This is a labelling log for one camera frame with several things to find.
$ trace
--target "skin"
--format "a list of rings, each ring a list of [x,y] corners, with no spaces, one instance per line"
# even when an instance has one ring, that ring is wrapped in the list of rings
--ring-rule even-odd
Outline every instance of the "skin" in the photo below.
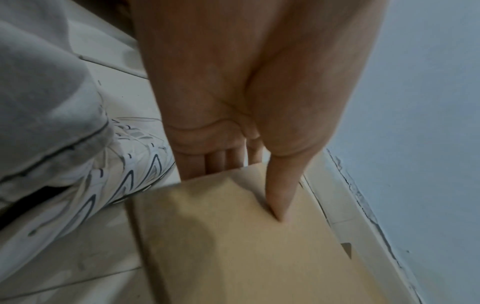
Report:
[[[335,131],[386,0],[134,0],[182,180],[261,162],[279,220]]]

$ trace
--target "cardboard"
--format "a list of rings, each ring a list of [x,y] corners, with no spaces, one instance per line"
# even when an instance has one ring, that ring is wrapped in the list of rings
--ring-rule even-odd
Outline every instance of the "cardboard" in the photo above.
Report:
[[[255,165],[135,196],[128,216],[158,303],[372,304],[317,202],[299,186],[288,222]]]
[[[358,274],[359,280],[364,285],[368,295],[372,298],[375,304],[388,304],[387,298],[384,296],[380,290],[377,281],[375,281],[374,276],[367,269],[362,259],[360,258],[358,252],[353,248],[350,243],[341,244],[348,257],[351,260],[353,268]]]

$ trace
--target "hand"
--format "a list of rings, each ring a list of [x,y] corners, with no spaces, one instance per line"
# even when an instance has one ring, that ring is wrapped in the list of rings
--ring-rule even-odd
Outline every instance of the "hand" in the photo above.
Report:
[[[332,136],[383,0],[136,0],[143,60],[180,177],[261,162],[283,219]]]

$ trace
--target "finger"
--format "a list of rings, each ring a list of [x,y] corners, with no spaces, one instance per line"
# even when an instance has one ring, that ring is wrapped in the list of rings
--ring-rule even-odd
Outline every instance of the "finger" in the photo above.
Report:
[[[225,155],[225,169],[232,170],[242,168],[245,160],[245,146],[228,149]]]
[[[173,152],[181,180],[205,175],[205,156]]]
[[[270,157],[266,171],[266,201],[278,220],[287,218],[300,178],[313,155],[308,153]]]
[[[216,151],[205,156],[206,174],[218,173],[225,170],[225,151]]]
[[[248,164],[258,164],[262,162],[264,154],[264,143],[261,137],[246,140],[246,152],[248,155]]]

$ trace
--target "shoe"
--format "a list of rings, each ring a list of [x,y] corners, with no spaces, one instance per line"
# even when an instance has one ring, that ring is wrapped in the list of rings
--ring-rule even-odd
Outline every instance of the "shoe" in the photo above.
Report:
[[[100,209],[149,189],[174,165],[165,140],[134,127],[152,125],[155,119],[112,119],[113,141],[93,160],[90,170],[75,169],[55,187],[70,182],[60,194],[38,204],[0,230],[0,281],[37,256],[56,239],[70,233]]]

